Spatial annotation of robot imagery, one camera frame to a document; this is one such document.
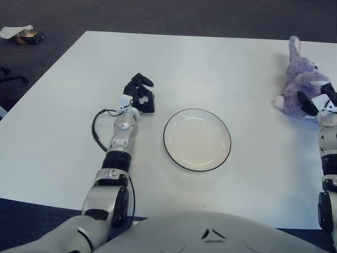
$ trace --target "wire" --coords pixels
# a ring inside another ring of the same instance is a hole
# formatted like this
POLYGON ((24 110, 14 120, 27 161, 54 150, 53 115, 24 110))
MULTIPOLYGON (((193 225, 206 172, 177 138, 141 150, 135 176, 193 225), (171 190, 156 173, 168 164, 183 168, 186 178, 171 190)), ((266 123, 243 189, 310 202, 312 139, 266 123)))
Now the wire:
POLYGON ((103 109, 103 110, 99 111, 98 114, 96 114, 96 116, 94 117, 93 123, 91 124, 91 133, 93 134, 94 140, 97 142, 98 146, 100 146, 101 149, 103 149, 104 152, 106 152, 107 148, 101 143, 100 138, 98 137, 98 134, 95 131, 96 120, 97 120, 98 116, 100 116, 104 112, 108 112, 108 114, 111 115, 112 117, 117 117, 117 116, 121 115, 123 112, 121 112, 120 114, 117 114, 117 115, 112 115, 110 112, 116 112, 115 110, 103 109))
POLYGON ((135 196, 135 189, 134 189, 134 187, 133 187, 133 183, 132 183, 132 180, 131 180, 130 175, 128 176, 128 178, 130 179, 131 188, 132 188, 132 194, 133 194, 133 211, 132 211, 132 216, 131 216, 130 223, 129 223, 129 225, 127 226, 127 228, 131 228, 132 221, 133 221, 133 219, 134 219, 134 217, 135 217, 136 196, 135 196))
MULTIPOLYGON (((125 106, 124 108, 128 107, 131 105, 133 99, 130 101, 130 104, 125 106)), ((96 123, 96 120, 97 118, 103 114, 104 112, 108 112, 108 114, 112 117, 117 117, 119 115, 121 115, 123 112, 121 112, 120 114, 117 114, 117 115, 112 115, 110 112, 116 112, 115 110, 112 110, 112 109, 103 109, 101 111, 98 112, 98 114, 96 114, 96 116, 94 117, 94 120, 93 120, 93 123, 91 124, 91 133, 93 134, 93 137, 94 137, 94 140, 97 142, 98 146, 101 147, 101 149, 104 150, 104 152, 107 151, 107 148, 100 142, 100 138, 98 137, 98 134, 96 133, 95 131, 95 123, 96 123)), ((132 188, 132 194, 133 194, 133 211, 132 211, 132 216, 131 216, 131 220, 130 220, 130 223, 129 225, 127 226, 127 228, 130 228, 131 225, 132 225, 132 221, 135 217, 135 208, 136 208, 136 196, 135 196, 135 189, 133 187, 133 183, 132 183, 132 180, 131 180, 131 177, 129 175, 129 180, 130 180, 130 183, 131 183, 131 188, 132 188)))
POLYGON ((130 100, 130 104, 124 106, 123 108, 127 108, 128 106, 130 106, 132 104, 132 102, 133 102, 133 99, 130 100))

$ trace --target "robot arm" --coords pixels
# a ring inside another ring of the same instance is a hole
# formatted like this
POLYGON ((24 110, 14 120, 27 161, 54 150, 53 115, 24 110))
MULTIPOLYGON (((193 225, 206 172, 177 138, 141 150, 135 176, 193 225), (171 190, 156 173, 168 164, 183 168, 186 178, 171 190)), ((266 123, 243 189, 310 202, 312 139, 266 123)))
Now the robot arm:
POLYGON ((322 160, 322 188, 318 213, 321 228, 330 233, 337 249, 337 93, 331 83, 321 87, 321 95, 309 100, 298 92, 302 110, 316 116, 320 125, 318 143, 322 160))
MULTIPOLYGON (((137 74, 132 80, 137 81, 137 87, 142 87, 144 78, 137 74)), ((84 201, 82 215, 67 220, 39 240, 3 252, 89 253, 106 242, 111 229, 125 224, 129 200, 127 185, 130 179, 128 170, 131 143, 134 140, 136 124, 140 120, 138 109, 132 107, 133 100, 132 96, 126 94, 120 97, 119 109, 116 111, 118 118, 114 123, 115 132, 106 150, 102 168, 97 172, 84 201)), ((143 109, 143 104, 139 103, 137 106, 143 109)), ((147 104, 146 108, 148 107, 154 110, 153 100, 147 104)))

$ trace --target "stuffed animal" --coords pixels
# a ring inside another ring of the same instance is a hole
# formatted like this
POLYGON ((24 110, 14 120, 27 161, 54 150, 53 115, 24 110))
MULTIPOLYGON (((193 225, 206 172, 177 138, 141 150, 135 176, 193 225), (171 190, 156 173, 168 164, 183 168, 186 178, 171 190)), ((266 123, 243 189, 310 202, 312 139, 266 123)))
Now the stuffed animal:
POLYGON ((300 47, 300 39, 291 36, 289 39, 290 63, 285 71, 286 88, 275 101, 278 108, 297 119, 310 118, 301 110, 302 104, 298 98, 298 91, 312 99, 321 94, 322 85, 329 83, 329 78, 319 73, 312 61, 301 57, 300 47))

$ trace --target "gray carpet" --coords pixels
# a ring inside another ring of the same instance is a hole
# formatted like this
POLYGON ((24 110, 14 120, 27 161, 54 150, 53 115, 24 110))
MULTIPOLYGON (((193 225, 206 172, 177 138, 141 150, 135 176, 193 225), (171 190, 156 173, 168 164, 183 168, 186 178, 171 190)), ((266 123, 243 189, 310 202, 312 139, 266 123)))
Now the gray carpet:
MULTIPOLYGON (((0 66, 30 81, 0 84, 0 105, 8 110, 87 30, 281 40, 295 34, 337 42, 336 0, 12 0, 0 1, 0 10, 1 27, 32 24, 46 37, 28 46, 0 40, 0 66)), ((35 240, 76 214, 0 200, 0 250, 35 240)), ((286 232, 333 252, 322 231, 286 232)))

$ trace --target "white table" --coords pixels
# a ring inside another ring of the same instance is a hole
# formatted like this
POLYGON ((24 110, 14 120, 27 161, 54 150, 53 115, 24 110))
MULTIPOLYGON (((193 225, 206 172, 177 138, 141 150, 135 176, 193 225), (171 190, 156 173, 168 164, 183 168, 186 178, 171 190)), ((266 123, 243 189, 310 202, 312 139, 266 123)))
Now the white table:
MULTIPOLYGON (((303 42, 302 54, 337 82, 336 44, 303 42)), ((156 111, 138 125, 136 216, 209 210, 319 228, 318 127, 272 105, 287 63, 287 41, 86 32, 0 122, 0 197, 81 209, 105 156, 92 119, 116 108, 141 72, 155 83, 156 111), (186 108, 216 114, 230 131, 229 158, 213 171, 186 171, 164 149, 167 120, 186 108)), ((113 121, 97 122, 106 145, 113 121)))

